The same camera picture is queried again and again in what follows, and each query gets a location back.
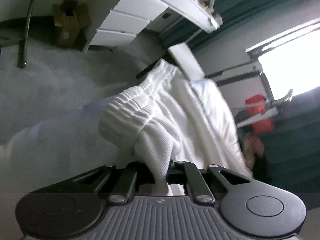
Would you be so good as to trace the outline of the white zip-up jacket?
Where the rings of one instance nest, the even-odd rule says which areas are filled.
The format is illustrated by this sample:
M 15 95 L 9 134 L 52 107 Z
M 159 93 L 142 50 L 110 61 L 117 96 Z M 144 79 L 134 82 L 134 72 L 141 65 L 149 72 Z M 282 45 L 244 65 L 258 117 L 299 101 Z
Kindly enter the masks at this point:
M 200 169 L 216 164 L 247 177 L 236 125 L 214 81 L 188 81 L 161 59 L 135 87 L 116 95 L 98 124 L 100 135 L 120 148 L 119 166 L 144 162 L 155 184 L 154 195 L 181 194 L 166 181 L 170 161 L 186 161 Z

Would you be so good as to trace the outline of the pile of clothes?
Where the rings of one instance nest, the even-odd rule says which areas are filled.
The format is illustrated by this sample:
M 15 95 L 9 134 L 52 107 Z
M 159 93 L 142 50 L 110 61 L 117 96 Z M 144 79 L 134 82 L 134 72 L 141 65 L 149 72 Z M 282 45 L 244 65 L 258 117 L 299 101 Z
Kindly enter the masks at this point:
M 246 166 L 259 181 L 267 180 L 267 160 L 264 155 L 265 146 L 259 137 L 246 133 L 242 141 L 242 153 Z

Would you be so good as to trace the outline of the pastel tie-dye bed duvet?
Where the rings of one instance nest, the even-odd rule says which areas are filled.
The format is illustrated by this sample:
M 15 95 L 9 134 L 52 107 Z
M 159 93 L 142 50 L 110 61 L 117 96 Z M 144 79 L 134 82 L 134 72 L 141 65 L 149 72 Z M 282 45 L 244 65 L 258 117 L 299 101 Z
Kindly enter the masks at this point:
M 113 163 L 118 149 L 98 121 L 112 97 L 164 54 L 154 37 L 83 53 L 31 40 L 28 66 L 16 47 L 1 54 L 1 193 L 25 193 Z

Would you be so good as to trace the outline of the dark teal right curtain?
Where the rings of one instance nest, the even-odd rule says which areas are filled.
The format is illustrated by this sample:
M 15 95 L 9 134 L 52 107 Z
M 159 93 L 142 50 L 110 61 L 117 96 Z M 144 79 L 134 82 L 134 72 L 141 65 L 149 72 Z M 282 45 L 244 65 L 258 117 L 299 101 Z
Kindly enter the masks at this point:
M 290 191 L 308 210 L 319 207 L 319 88 L 294 96 L 257 137 L 264 146 L 254 179 Z

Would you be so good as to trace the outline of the dark teal curtain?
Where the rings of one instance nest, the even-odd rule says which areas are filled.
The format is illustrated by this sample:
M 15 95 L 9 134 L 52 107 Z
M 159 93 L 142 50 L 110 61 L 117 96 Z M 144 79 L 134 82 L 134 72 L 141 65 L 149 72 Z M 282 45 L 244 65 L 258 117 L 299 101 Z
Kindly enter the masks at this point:
M 290 191 L 308 210 L 319 207 L 319 88 L 294 96 L 257 137 L 264 146 L 254 179 Z
M 259 16 L 306 0 L 215 0 L 214 9 L 223 24 L 212 33 L 207 33 L 189 20 L 183 19 L 164 31 L 160 36 L 165 48 L 187 42 L 191 49 L 202 48 L 209 41 L 234 30 Z

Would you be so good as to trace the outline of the garment steamer stand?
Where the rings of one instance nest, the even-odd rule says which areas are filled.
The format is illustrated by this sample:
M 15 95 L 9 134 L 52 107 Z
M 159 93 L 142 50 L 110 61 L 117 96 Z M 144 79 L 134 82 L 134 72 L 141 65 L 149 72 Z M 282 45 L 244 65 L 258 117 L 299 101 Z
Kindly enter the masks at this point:
M 293 94 L 293 90 L 290 89 L 288 91 L 288 93 L 281 99 L 278 99 L 278 100 L 269 100 L 268 99 L 264 102 L 246 105 L 242 109 L 248 110 L 249 108 L 260 107 L 260 106 L 264 106 L 265 109 L 262 110 L 260 113 L 254 114 L 253 116 L 251 116 L 241 122 L 238 122 L 236 124 L 237 128 L 242 128 L 242 127 L 254 124 L 256 122 L 262 121 L 264 119 L 269 119 L 273 116 L 278 115 L 279 111 L 278 111 L 277 107 L 279 107 L 280 105 L 283 105 L 286 102 L 290 102 L 292 100 L 292 94 Z

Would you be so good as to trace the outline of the white stool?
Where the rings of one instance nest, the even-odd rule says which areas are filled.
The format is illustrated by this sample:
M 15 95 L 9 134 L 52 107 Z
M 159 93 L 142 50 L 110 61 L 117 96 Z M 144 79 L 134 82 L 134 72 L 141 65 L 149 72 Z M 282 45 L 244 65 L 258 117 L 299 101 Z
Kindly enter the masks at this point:
M 170 46 L 168 52 L 190 81 L 204 79 L 200 64 L 185 42 Z

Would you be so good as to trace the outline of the window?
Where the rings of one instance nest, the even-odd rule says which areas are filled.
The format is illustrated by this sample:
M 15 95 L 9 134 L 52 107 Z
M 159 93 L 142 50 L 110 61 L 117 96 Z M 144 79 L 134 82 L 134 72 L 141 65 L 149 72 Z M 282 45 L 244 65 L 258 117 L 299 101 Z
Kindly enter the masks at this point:
M 319 87 L 319 18 L 300 24 L 246 49 L 261 64 L 275 99 Z

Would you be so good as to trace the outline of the white dressing table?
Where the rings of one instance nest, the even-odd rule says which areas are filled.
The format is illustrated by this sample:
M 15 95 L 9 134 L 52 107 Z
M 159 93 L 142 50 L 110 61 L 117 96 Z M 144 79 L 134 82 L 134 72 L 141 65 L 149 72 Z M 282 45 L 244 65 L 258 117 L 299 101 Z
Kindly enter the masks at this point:
M 199 0 L 88 0 L 91 25 L 85 30 L 83 51 L 90 46 L 125 46 L 145 28 L 162 31 L 178 16 L 212 33 L 223 24 L 213 6 L 214 2 L 205 6 Z

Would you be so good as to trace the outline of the dark teal left curtain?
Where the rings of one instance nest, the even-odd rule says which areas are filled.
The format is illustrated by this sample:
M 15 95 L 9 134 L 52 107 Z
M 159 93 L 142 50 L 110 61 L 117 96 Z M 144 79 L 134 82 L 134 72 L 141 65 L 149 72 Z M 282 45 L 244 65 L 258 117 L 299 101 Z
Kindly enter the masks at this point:
M 160 36 L 165 48 L 187 42 L 191 49 L 202 48 L 209 41 L 234 30 L 259 16 L 306 0 L 215 0 L 214 9 L 223 24 L 212 33 L 207 33 L 189 20 L 183 19 L 164 31 Z

